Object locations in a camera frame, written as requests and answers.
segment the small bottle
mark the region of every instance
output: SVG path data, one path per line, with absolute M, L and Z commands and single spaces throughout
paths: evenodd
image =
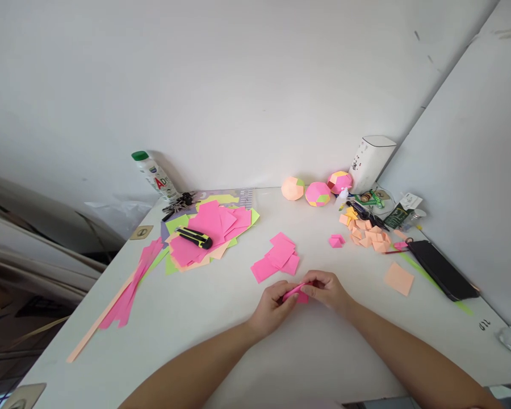
M 343 211 L 346 207 L 346 202 L 348 201 L 348 189 L 345 189 L 344 187 L 341 189 L 341 192 L 339 193 L 339 196 L 337 197 L 337 200 L 335 200 L 335 210 L 337 211 Z
M 146 151 L 138 151 L 131 156 L 149 184 L 163 197 L 166 206 L 174 203 L 181 196 L 163 169 L 149 157 Z
M 418 225 L 420 219 L 424 217 L 426 217 L 426 212 L 424 210 L 414 209 L 413 212 L 403 220 L 398 229 L 403 232 L 409 231 L 411 227 Z

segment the hand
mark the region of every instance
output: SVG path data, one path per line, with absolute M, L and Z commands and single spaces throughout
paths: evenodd
M 278 281 L 267 287 L 261 295 L 261 300 L 246 324 L 254 332 L 258 341 L 272 334 L 284 322 L 297 302 L 298 294 L 289 297 L 282 305 L 278 300 L 298 284 Z
M 310 270 L 301 282 L 312 282 L 311 286 L 301 287 L 302 292 L 345 318 L 356 304 L 356 301 L 345 291 L 339 279 L 333 273 Z

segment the plastic bag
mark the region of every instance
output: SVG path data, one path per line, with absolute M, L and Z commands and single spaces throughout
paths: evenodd
M 153 207 L 151 204 L 135 201 L 113 204 L 85 202 L 85 204 L 125 241 L 131 237 L 132 232 Z

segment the black phone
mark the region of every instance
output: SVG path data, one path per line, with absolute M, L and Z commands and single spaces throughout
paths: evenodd
M 407 243 L 407 246 L 422 268 L 452 301 L 479 296 L 479 292 L 439 253 L 432 243 L 427 240 L 411 241 Z

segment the origami ball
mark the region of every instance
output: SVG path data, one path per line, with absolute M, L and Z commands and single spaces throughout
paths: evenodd
M 282 194 L 288 200 L 297 200 L 305 193 L 305 182 L 294 177 L 287 178 L 282 183 Z
M 325 206 L 331 200 L 331 191 L 323 182 L 311 183 L 307 188 L 305 197 L 311 206 Z
M 328 188 L 335 194 L 339 194 L 341 190 L 350 189 L 351 187 L 352 176 L 342 170 L 332 173 L 328 179 Z

